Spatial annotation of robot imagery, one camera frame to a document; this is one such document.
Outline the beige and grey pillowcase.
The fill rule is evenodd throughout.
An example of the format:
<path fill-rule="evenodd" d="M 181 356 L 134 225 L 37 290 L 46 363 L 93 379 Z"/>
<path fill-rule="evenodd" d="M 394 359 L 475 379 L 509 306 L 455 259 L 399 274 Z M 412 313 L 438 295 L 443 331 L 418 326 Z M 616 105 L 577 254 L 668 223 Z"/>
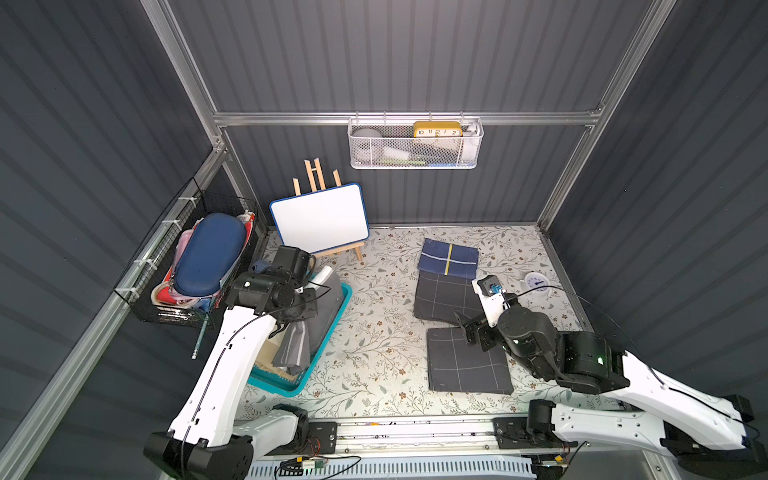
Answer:
<path fill-rule="evenodd" d="M 276 366 L 274 361 L 277 357 L 279 345 L 267 340 L 259 350 L 256 356 L 255 367 L 260 371 L 272 374 L 288 382 L 295 382 L 300 376 L 305 373 L 305 369 L 299 369 L 298 367 L 281 367 Z"/>

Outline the dark grid pillowcase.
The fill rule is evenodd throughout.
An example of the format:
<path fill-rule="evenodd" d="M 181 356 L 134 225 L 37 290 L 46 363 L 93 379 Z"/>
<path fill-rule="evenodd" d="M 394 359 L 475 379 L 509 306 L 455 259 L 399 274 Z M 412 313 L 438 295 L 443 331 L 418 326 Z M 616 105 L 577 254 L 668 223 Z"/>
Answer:
<path fill-rule="evenodd" d="M 427 331 L 431 391 L 510 395 L 514 392 L 508 356 L 501 347 L 485 352 L 470 346 L 460 328 Z"/>
<path fill-rule="evenodd" d="M 419 272 L 413 314 L 417 319 L 456 324 L 455 313 L 474 317 L 483 312 L 470 280 Z"/>

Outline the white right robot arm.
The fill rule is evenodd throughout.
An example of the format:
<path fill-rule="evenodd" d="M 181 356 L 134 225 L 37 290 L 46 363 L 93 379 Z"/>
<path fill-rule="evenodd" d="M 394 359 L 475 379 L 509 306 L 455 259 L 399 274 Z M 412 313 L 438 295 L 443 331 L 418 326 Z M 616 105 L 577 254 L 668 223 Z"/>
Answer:
<path fill-rule="evenodd" d="M 533 400 L 526 421 L 533 443 L 571 446 L 597 441 L 672 457 L 684 470 L 713 479 L 741 479 L 767 470 L 767 452 L 748 433 L 754 416 L 739 395 L 697 391 L 635 354 L 587 331 L 559 331 L 550 318 L 513 304 L 494 322 L 454 314 L 471 345 L 499 346 L 534 378 L 628 405 L 618 412 Z"/>

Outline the teal plastic basket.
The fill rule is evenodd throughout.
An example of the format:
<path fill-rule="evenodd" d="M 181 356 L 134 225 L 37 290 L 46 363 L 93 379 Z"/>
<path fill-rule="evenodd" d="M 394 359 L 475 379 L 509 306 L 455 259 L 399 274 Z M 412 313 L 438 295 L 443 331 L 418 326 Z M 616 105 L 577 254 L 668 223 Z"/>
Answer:
<path fill-rule="evenodd" d="M 285 332 L 267 341 L 257 355 L 247 383 L 283 397 L 297 396 L 329 344 L 352 295 L 349 285 L 332 284 L 319 300 L 314 317 L 290 324 Z"/>

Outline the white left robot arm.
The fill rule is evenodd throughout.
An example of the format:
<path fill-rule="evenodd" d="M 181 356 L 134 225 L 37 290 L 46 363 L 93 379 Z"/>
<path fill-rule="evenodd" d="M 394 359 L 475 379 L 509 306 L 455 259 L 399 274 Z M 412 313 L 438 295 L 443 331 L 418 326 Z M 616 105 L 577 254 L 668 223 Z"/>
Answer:
<path fill-rule="evenodd" d="M 239 426 L 237 405 L 262 346 L 282 314 L 315 301 L 295 295 L 276 308 L 257 303 L 256 282 L 235 281 L 220 333 L 193 390 L 165 431 L 153 432 L 144 456 L 172 479 L 243 479 L 256 459 L 285 447 L 301 450 L 308 443 L 305 410 L 277 406 Z"/>

